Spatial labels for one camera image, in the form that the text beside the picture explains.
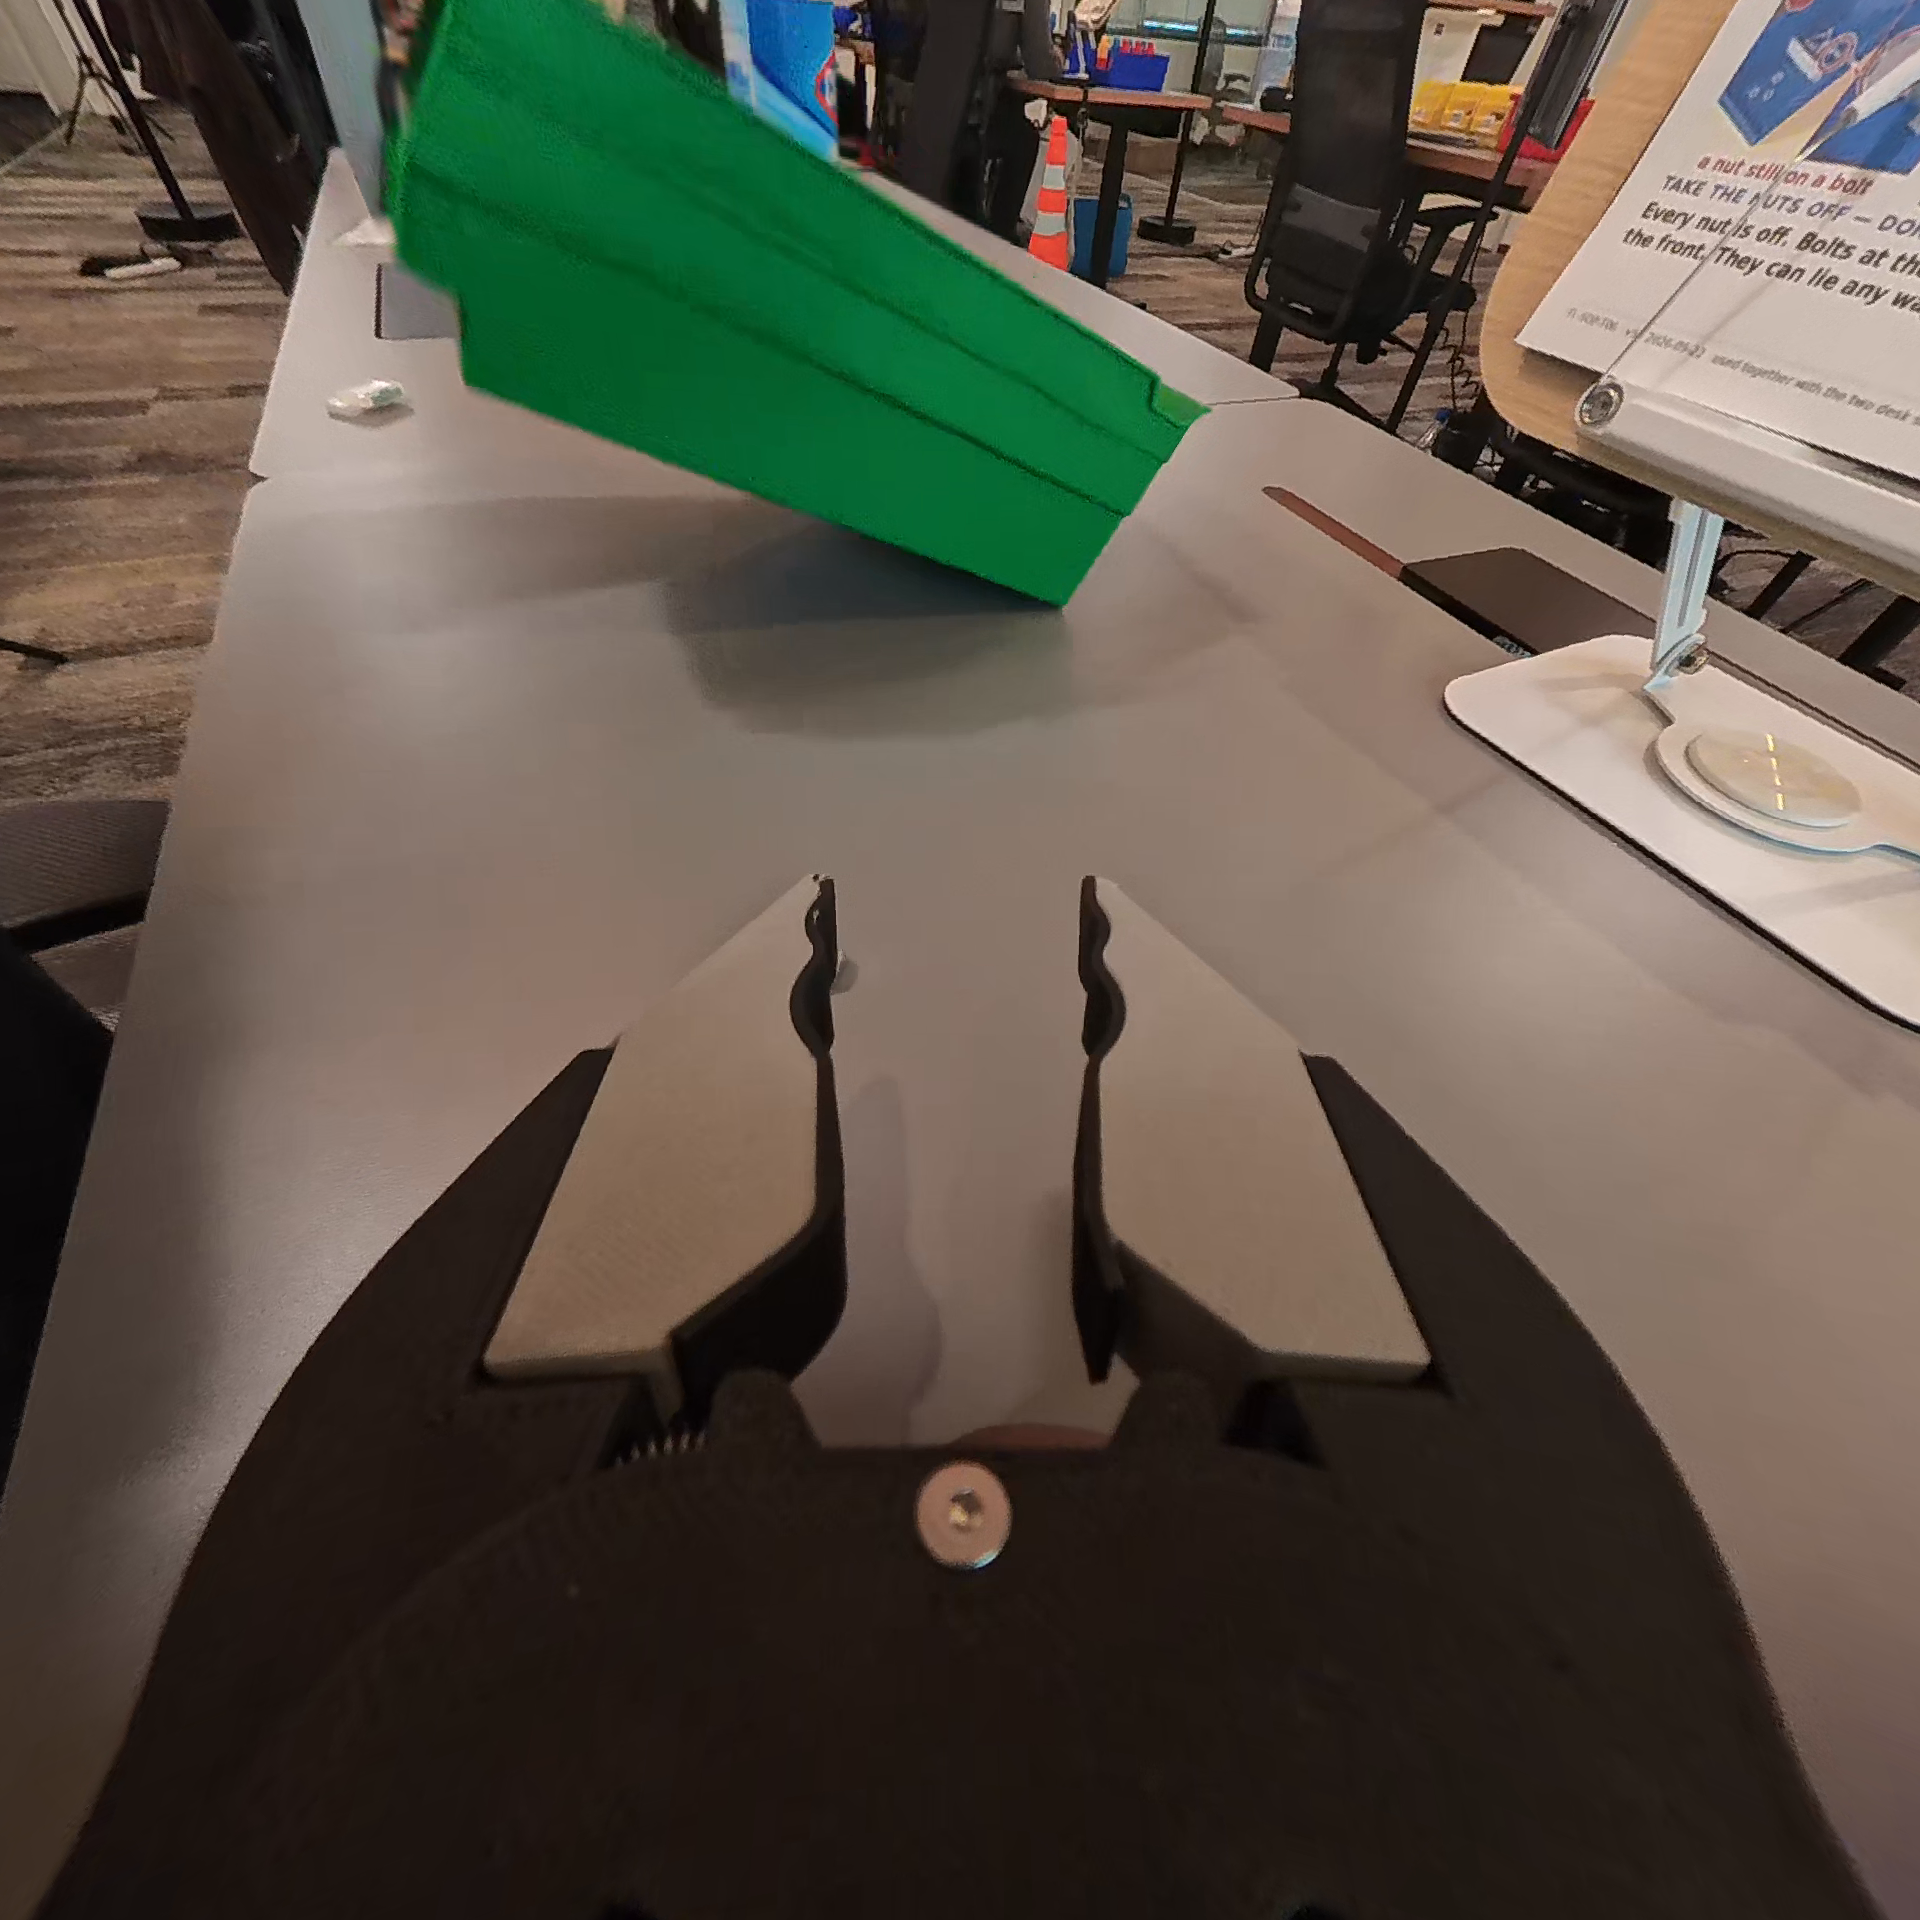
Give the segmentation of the white metal stand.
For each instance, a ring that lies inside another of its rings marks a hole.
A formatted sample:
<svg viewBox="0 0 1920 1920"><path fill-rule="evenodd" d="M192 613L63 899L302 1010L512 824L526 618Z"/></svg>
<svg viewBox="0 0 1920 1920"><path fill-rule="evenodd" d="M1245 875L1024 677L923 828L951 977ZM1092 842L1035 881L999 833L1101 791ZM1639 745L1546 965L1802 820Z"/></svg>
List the white metal stand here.
<svg viewBox="0 0 1920 1920"><path fill-rule="evenodd" d="M1917 1026L1915 769L1716 666L1709 539L1722 516L1915 563L1915 482L1598 378L1579 436L1670 484L1664 600L1648 641L1599 636L1454 680L1452 719L1558 799L1861 1004Z"/></svg>

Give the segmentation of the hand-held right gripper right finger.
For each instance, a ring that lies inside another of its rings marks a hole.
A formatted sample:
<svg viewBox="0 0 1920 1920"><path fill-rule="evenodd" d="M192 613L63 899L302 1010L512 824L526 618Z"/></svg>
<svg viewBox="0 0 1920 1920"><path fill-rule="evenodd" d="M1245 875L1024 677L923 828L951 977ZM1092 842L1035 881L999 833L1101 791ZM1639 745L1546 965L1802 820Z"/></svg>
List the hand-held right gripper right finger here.
<svg viewBox="0 0 1920 1920"><path fill-rule="evenodd" d="M1307 1057L1114 881L1079 888L1071 1327L1087 1378L1412 1385L1429 1341Z"/></svg>

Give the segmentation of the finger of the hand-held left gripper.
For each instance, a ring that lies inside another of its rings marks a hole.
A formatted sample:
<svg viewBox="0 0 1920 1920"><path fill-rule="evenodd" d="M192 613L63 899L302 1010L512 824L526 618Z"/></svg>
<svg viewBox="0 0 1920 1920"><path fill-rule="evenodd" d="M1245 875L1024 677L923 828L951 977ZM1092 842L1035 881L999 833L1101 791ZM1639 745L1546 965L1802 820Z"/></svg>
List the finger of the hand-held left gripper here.
<svg viewBox="0 0 1920 1920"><path fill-rule="evenodd" d="M322 100L322 169L335 159L367 217L386 219L386 73L379 2L295 2Z"/></svg>

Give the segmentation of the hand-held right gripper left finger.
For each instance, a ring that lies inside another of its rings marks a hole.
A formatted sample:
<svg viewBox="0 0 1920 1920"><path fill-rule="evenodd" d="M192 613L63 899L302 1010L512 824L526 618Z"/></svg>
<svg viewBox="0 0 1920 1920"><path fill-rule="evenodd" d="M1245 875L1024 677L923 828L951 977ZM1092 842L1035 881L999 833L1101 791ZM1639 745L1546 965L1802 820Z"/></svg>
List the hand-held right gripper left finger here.
<svg viewBox="0 0 1920 1920"><path fill-rule="evenodd" d="M839 947L811 874L615 1040L485 1348L496 1380L709 1397L804 1372L847 1299Z"/></svg>

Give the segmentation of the green plastic object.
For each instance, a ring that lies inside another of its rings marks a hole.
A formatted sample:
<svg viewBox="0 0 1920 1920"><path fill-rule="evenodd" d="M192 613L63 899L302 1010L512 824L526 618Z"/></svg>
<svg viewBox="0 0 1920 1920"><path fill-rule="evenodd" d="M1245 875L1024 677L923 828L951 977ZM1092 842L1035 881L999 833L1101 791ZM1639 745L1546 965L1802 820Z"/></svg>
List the green plastic object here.
<svg viewBox="0 0 1920 1920"><path fill-rule="evenodd" d="M469 388L1051 608L1206 415L599 5L426 5L386 207Z"/></svg>

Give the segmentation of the wooden edged office desk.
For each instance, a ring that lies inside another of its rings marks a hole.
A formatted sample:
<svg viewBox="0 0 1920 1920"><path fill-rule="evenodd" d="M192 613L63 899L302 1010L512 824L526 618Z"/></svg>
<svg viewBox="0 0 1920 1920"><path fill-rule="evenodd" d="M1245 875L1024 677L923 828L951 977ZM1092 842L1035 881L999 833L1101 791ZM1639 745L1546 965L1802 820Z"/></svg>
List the wooden edged office desk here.
<svg viewBox="0 0 1920 1920"><path fill-rule="evenodd" d="M1108 131L1087 260L1090 284L1107 291L1114 275L1114 235L1119 217L1130 137L1182 141L1194 114L1211 108L1211 100L1198 92L1101 87L1080 80L1034 80L1020 73L1011 76L1005 85L1015 93L1042 100L1059 112L1067 112L1071 120L1092 121Z"/></svg>

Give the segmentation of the black flat device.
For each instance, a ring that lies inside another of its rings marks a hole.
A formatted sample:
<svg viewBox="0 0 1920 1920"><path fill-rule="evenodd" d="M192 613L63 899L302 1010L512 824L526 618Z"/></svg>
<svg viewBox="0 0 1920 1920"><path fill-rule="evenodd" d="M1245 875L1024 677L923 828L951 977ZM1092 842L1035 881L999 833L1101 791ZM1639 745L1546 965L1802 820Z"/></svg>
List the black flat device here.
<svg viewBox="0 0 1920 1920"><path fill-rule="evenodd" d="M1654 618L1518 546L1414 561L1399 584L1512 656L1546 656L1595 639L1650 648Z"/></svg>

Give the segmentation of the stack of yellow boxes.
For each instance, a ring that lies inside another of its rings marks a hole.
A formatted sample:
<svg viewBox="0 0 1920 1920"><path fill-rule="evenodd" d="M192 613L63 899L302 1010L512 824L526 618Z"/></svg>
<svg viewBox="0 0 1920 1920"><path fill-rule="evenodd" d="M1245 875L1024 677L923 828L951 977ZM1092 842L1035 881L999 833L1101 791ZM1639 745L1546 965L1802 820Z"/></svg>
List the stack of yellow boxes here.
<svg viewBox="0 0 1920 1920"><path fill-rule="evenodd" d="M1419 80L1410 93L1407 135L1496 153L1511 141L1523 87L1472 80Z"/></svg>

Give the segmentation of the black light stand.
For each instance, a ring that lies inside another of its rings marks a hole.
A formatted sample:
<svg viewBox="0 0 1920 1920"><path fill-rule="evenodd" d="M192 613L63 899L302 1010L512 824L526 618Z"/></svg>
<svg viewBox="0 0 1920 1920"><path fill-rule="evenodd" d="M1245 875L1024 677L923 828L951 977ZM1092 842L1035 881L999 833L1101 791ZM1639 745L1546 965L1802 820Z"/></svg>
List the black light stand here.
<svg viewBox="0 0 1920 1920"><path fill-rule="evenodd" d="M52 2L47 10L63 29L78 69L66 139L78 131L79 111L100 92L108 98L108 120L133 137L159 184L159 201L135 212L146 241L163 249L215 249L240 237L243 227L229 207L188 197L96 10L86 2Z"/></svg>

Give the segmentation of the white wipes canister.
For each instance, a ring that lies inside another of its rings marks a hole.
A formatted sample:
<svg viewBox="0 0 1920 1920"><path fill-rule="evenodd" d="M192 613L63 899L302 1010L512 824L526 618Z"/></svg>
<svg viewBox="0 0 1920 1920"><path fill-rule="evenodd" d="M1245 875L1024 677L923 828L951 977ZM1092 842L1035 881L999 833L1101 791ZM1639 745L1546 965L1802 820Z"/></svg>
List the white wipes canister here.
<svg viewBox="0 0 1920 1920"><path fill-rule="evenodd" d="M804 151L839 159L829 2L717 2L727 92Z"/></svg>

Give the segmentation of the orange traffic cone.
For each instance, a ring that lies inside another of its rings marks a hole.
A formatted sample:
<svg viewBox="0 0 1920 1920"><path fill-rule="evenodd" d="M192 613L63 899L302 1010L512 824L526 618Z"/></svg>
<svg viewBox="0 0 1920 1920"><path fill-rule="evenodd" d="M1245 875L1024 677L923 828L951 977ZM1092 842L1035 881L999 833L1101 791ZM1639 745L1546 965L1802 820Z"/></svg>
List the orange traffic cone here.
<svg viewBox="0 0 1920 1920"><path fill-rule="evenodd" d="M1027 251L1056 272L1071 272L1071 159L1069 121L1054 112L1047 120Z"/></svg>

